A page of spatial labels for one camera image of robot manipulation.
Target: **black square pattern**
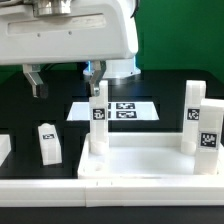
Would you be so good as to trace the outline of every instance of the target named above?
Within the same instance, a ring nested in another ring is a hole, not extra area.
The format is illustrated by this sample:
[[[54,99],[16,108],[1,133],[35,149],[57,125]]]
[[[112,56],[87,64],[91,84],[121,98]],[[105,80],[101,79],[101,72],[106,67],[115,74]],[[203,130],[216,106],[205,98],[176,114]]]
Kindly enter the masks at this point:
[[[93,120],[106,120],[105,109],[93,109]]]
[[[198,121],[199,120],[200,109],[198,108],[188,108],[187,110],[187,120]]]
[[[116,112],[118,119],[133,119],[137,118],[136,111],[117,111]]]
[[[217,134],[201,132],[200,136],[200,147],[213,149],[217,147]]]

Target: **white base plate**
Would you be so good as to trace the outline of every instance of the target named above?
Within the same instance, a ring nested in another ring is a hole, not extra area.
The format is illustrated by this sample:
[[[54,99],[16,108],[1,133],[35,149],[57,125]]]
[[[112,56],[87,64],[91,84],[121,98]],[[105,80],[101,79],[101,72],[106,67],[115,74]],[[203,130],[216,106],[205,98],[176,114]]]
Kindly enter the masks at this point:
[[[109,153],[99,156],[91,153],[87,135],[79,178],[162,178],[194,173],[194,156],[181,153],[182,133],[109,133],[109,139]]]

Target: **green background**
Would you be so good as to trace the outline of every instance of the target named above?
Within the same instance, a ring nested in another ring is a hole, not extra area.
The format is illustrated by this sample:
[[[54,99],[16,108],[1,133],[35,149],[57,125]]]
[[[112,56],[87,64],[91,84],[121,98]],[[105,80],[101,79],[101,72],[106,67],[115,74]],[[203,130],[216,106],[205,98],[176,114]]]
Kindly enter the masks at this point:
[[[224,82],[223,0],[141,0],[136,23],[141,69],[201,69]],[[0,83],[16,71],[1,66]]]

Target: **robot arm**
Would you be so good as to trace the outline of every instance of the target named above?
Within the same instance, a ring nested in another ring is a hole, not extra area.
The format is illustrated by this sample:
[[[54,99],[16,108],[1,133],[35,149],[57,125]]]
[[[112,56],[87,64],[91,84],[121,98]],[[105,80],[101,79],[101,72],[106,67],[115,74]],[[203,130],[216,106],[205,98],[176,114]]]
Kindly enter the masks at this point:
[[[0,8],[0,65],[30,68],[24,73],[34,87],[42,83],[32,65],[128,59],[138,51],[134,0],[14,2],[0,2],[8,6]]]

